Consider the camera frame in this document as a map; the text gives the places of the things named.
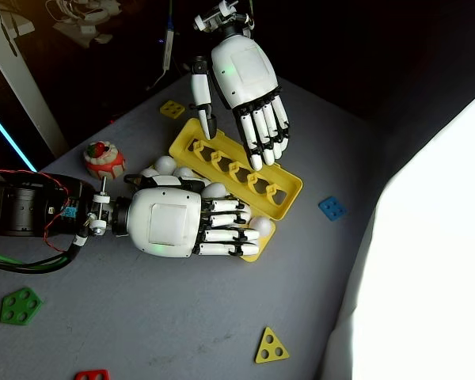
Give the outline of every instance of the green pentagon block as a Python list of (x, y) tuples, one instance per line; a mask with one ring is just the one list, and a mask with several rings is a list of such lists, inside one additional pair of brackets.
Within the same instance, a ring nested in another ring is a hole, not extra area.
[(37, 294), (29, 287), (24, 287), (3, 298), (0, 322), (11, 325), (27, 325), (41, 306), (42, 301), (37, 297)]

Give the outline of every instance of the egg carton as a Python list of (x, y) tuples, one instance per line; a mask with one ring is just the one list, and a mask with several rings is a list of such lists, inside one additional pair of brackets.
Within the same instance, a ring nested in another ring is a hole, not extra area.
[(200, 122), (190, 119), (169, 148), (169, 154), (202, 177), (223, 183), (253, 211), (280, 220), (302, 189), (302, 180), (278, 163), (254, 171), (243, 146), (217, 130), (206, 140)]

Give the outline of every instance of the blue led light strip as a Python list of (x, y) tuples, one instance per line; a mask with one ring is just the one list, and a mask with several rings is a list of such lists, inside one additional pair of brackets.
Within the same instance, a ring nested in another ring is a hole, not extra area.
[(25, 154), (19, 149), (19, 146), (16, 145), (14, 142), (13, 138), (10, 137), (9, 133), (7, 133), (6, 129), (0, 124), (0, 132), (2, 133), (3, 137), (6, 138), (6, 140), (9, 142), (9, 144), (14, 148), (16, 153), (21, 157), (23, 162), (28, 166), (30, 170), (33, 172), (36, 172), (36, 169), (33, 167), (32, 163), (26, 158)]

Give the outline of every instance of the green cable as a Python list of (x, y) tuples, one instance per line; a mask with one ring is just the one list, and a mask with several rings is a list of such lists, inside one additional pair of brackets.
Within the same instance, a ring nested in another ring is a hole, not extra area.
[[(8, 263), (8, 264), (24, 264), (23, 262), (19, 261), (19, 260), (15, 260), (15, 259), (11, 259), (10, 257), (5, 257), (5, 256), (2, 256), (0, 255), (0, 261), (3, 261), (4, 263)], [(43, 265), (36, 265), (34, 267), (30, 267), (29, 269), (49, 269), (49, 268), (54, 268), (62, 263), (64, 263), (65, 261), (67, 261), (67, 258), (66, 257), (61, 257), (60, 259), (58, 259), (57, 261), (55, 261), (54, 263), (51, 263), (51, 264), (43, 264)]]

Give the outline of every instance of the table surface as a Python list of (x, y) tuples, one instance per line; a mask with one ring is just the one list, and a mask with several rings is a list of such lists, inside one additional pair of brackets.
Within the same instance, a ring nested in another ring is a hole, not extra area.
[[(31, 287), (44, 301), (28, 326), (0, 323), (0, 378), (72, 379), (105, 368), (111, 379), (312, 378), (340, 307), (348, 274), (374, 206), (374, 140), (367, 125), (280, 80), (291, 140), (280, 160), (304, 188), (261, 258), (169, 259), (138, 251), (128, 237), (91, 238), (78, 259), (48, 275), (0, 271), (2, 297)], [(159, 113), (167, 100), (192, 101), (189, 77), (154, 95), (44, 171), (81, 178), (82, 151), (114, 142), (138, 173), (167, 154), (189, 117)], [(231, 112), (214, 97), (218, 127), (238, 139)], [(121, 179), (111, 196), (131, 194)], [(348, 214), (330, 222), (318, 203), (336, 196)], [(70, 237), (54, 243), (68, 246)], [(34, 237), (0, 237), (0, 253), (32, 261), (53, 252)], [(290, 354), (255, 364), (265, 326)]]

